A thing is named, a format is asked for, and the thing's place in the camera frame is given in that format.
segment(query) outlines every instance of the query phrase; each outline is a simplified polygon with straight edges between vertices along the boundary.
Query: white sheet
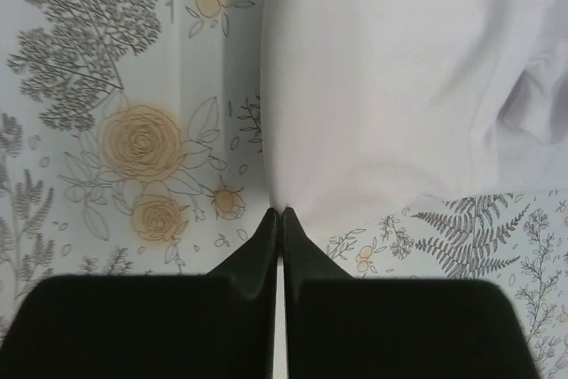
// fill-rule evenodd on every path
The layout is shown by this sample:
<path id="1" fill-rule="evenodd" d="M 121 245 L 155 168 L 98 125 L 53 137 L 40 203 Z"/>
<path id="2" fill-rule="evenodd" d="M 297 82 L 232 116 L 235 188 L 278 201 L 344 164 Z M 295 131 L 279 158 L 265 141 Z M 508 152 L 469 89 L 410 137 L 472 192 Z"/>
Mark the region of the white sheet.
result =
<path id="1" fill-rule="evenodd" d="M 266 0 L 272 203 L 294 207 L 317 239 L 421 197 L 542 188 L 543 165 L 562 151 L 538 147 L 509 179 L 524 167 L 509 146 L 526 137 L 509 140 L 498 116 L 555 1 Z"/>

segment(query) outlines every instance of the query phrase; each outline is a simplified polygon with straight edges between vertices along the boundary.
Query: yellow rose print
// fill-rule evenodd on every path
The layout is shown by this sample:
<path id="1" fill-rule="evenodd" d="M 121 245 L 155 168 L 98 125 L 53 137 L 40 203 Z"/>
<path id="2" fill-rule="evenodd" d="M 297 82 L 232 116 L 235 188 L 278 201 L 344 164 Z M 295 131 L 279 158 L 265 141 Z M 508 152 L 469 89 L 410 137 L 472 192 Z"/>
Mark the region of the yellow rose print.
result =
<path id="1" fill-rule="evenodd" d="M 137 106 L 100 125 L 100 157 L 123 178 L 164 180 L 183 161 L 179 128 L 159 110 Z"/>
<path id="2" fill-rule="evenodd" d="M 214 191 L 211 205 L 215 207 L 217 217 L 226 220 L 239 219 L 245 211 L 245 202 L 239 195 L 242 191 L 231 191 L 227 186 L 221 185 L 221 189 Z"/>
<path id="3" fill-rule="evenodd" d="M 144 240 L 170 241 L 185 230 L 182 211 L 161 182 L 149 184 L 136 199 L 131 217 L 134 231 Z"/>

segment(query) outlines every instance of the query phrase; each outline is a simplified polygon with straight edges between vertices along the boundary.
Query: fern illustration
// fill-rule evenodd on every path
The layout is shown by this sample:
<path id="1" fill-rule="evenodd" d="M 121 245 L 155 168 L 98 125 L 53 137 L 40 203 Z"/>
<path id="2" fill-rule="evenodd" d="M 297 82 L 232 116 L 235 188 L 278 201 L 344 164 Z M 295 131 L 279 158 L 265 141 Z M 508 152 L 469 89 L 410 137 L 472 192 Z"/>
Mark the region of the fern illustration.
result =
<path id="1" fill-rule="evenodd" d="M 43 181 L 34 184 L 29 170 L 23 182 L 14 183 L 7 160 L 20 156 L 23 129 L 15 117 L 2 114 L 0 127 L 0 194 L 8 195 L 12 218 L 0 217 L 0 265 L 9 265 L 14 277 L 14 304 L 41 280 L 53 275 L 50 268 L 55 241 L 40 232 L 53 204 L 53 188 L 44 194 Z"/>
<path id="2" fill-rule="evenodd" d="M 531 284 L 521 286 L 515 299 L 525 302 L 528 327 L 525 330 L 526 341 L 532 348 L 532 355 L 543 377 L 555 377 L 556 373 L 568 364 L 568 342 L 564 340 L 564 351 L 556 357 L 556 347 L 561 343 L 557 336 L 548 334 L 548 324 L 555 318 L 557 305 L 548 302 L 548 296 L 558 285 L 561 271 L 547 273 L 553 263 L 556 244 L 554 233 L 544 232 L 549 227 L 548 215 L 542 209 L 536 209 L 525 222 L 523 230 L 529 237 L 529 244 L 535 247 L 534 257 L 521 261 L 523 275 Z M 547 372 L 547 364 L 556 359 Z"/>
<path id="3" fill-rule="evenodd" d="M 501 210 L 509 207 L 513 194 L 468 197 L 448 201 L 453 214 L 419 212 L 412 217 L 432 226 L 440 237 L 416 242 L 418 250 L 436 257 L 449 278 L 478 278 L 513 264 L 519 258 L 497 259 L 491 256 L 520 224 L 529 206 L 509 222 L 496 225 Z"/>
<path id="4" fill-rule="evenodd" d="M 88 130 L 91 111 L 124 86 L 116 63 L 138 55 L 161 32 L 157 0 L 25 0 L 40 9 L 49 29 L 20 31 L 20 51 L 8 59 L 24 75 L 20 92 L 51 106 L 40 113 L 57 130 Z"/>

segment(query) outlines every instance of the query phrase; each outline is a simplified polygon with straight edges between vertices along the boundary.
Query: floral wallpaper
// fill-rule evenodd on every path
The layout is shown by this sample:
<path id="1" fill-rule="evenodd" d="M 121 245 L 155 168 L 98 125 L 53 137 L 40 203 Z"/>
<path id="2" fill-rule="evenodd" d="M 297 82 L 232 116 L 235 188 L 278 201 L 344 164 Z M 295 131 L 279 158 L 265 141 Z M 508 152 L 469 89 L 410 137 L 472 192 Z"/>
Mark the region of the floral wallpaper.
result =
<path id="1" fill-rule="evenodd" d="M 203 273 L 248 239 L 264 0 L 0 2 L 0 338 L 54 274 Z M 362 278 L 497 283 L 543 377 L 568 377 L 567 201 L 430 201 L 316 243 Z"/>
<path id="2" fill-rule="evenodd" d="M 263 0 L 0 2 L 0 339 L 54 274 L 204 273 L 252 235 Z"/>

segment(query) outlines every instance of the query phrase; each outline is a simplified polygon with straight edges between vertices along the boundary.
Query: black object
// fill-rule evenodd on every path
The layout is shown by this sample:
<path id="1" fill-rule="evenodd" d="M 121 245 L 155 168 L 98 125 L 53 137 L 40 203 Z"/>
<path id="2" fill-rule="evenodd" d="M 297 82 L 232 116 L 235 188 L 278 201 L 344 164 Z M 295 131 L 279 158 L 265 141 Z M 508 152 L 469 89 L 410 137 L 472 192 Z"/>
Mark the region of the black object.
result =
<path id="1" fill-rule="evenodd" d="M 538 378 L 494 285 L 355 280 L 307 238 L 292 209 L 280 220 L 268 210 L 205 276 L 40 283 L 0 349 L 0 377 L 270 377 L 279 246 L 292 379 Z"/>

